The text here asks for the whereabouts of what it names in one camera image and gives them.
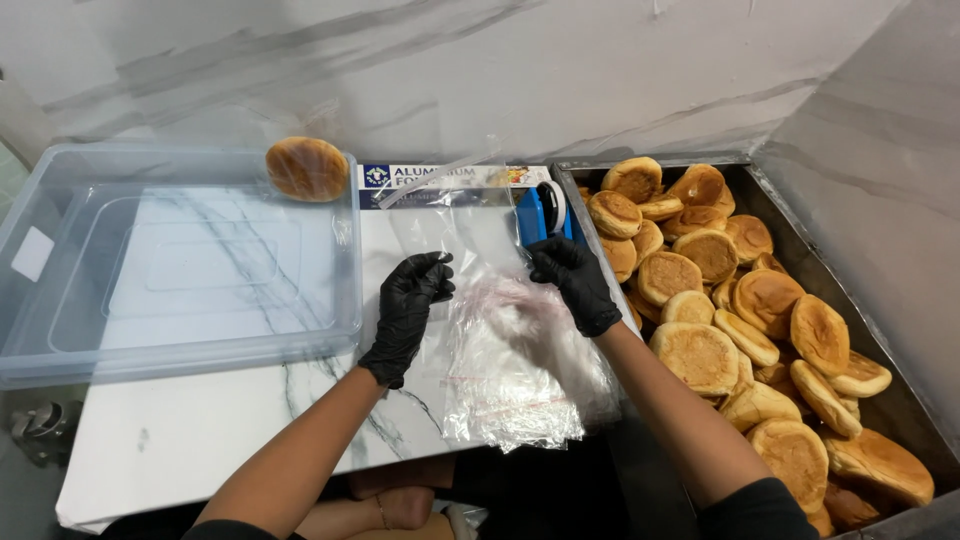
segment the metal tray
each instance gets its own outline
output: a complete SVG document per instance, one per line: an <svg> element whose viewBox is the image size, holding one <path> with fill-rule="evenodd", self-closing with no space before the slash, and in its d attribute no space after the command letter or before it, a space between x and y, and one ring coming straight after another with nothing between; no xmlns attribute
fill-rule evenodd
<svg viewBox="0 0 960 540"><path fill-rule="evenodd" d="M693 163L710 163L719 168L727 179L727 185L736 201L738 213L749 213L763 220L770 229L774 238L775 254L783 263L790 275L794 277L804 289L819 296L846 320L850 327L852 348L872 358L893 373L893 382L890 387L874 396L860 401L862 424L876 430L915 455L930 471L936 485L936 499L923 508L914 508L897 514L878 524L866 527L860 531L848 532L838 538L907 538L927 527L934 527L937 523L955 516L960 501L960 455L952 449L945 437L949 433L941 415L932 408L930 401L925 397L923 389L912 384L904 376L909 370L901 370L901 358L894 357L887 345L887 340L874 323L874 320L863 311L857 300L844 288L836 273L824 260L823 254L817 248L816 242L810 237L806 228L797 219L785 201L780 197L767 177L749 157L745 155L684 154L651 156L663 168L663 183L673 184L680 178L686 168ZM584 236L594 253L602 256L599 237L587 214L587 207L581 197L577 195L577 182L599 188L599 184L606 172L616 164L610 162L565 161L554 163L551 175L560 183L564 191L569 194L568 200L573 206L573 212L579 221ZM601 257L604 263L604 273L607 281L616 283L613 270L606 258ZM624 313L624 319L630 320L626 300L618 286L612 287L614 300ZM652 331L644 328L643 334L649 336ZM638 415L627 415L636 422L642 422ZM636 486L637 482L648 482L652 469L650 462L637 462L636 446L638 442L650 444L650 436L646 428L618 427L620 433L610 437L614 460L621 470L621 486L627 499L628 508L632 512L639 505L650 504L648 496L661 497L664 491L659 487ZM656 455L656 461L662 460L662 455ZM667 492L675 492L676 481L658 476L658 482L663 482ZM631 501L631 498L641 497L641 500ZM669 504L677 505L676 497ZM688 510L673 508L675 512L687 513ZM633 515L637 519L650 519L649 512L644 516ZM672 537L684 537L689 527L677 528L672 526L669 531L658 530L657 534L669 532Z"/></svg>

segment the table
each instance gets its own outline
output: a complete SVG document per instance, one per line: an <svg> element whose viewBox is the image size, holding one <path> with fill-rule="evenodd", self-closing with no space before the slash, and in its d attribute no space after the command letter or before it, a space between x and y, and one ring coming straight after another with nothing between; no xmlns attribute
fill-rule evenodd
<svg viewBox="0 0 960 540"><path fill-rule="evenodd" d="M376 296L404 258L387 212L361 211L364 325L369 349ZM442 322L431 322L428 334ZM335 474L475 444L445 441L442 370L425 341L407 373L373 409ZM102 532L116 519L210 498L248 457L328 390L359 353L226 371L93 384L57 501L64 527Z"/></svg>

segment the black glove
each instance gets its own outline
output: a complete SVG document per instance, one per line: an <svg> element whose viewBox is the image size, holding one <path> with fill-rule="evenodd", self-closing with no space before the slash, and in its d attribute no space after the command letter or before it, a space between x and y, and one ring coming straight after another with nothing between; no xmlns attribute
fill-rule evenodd
<svg viewBox="0 0 960 540"><path fill-rule="evenodd" d="M430 305L453 298L453 269L443 252L405 259L380 285L380 320L373 346L357 365L370 370L376 382L391 390L403 387L403 374L420 350Z"/></svg>
<svg viewBox="0 0 960 540"><path fill-rule="evenodd" d="M530 244L527 251L534 259L530 281L557 285L581 334L596 337L623 318L589 247L554 236Z"/></svg>

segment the gloved hand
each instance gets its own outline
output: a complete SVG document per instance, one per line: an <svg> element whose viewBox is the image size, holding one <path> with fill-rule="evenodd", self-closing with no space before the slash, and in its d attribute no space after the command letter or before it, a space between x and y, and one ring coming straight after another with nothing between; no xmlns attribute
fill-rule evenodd
<svg viewBox="0 0 960 540"><path fill-rule="evenodd" d="M623 318L589 247L554 236L530 244L527 251L534 260L530 281L557 285L581 334L596 337Z"/></svg>
<svg viewBox="0 0 960 540"><path fill-rule="evenodd" d="M380 321L373 346L357 365L378 384L397 390L420 350L430 305L453 298L453 255L432 252L405 259L380 285Z"/></svg>

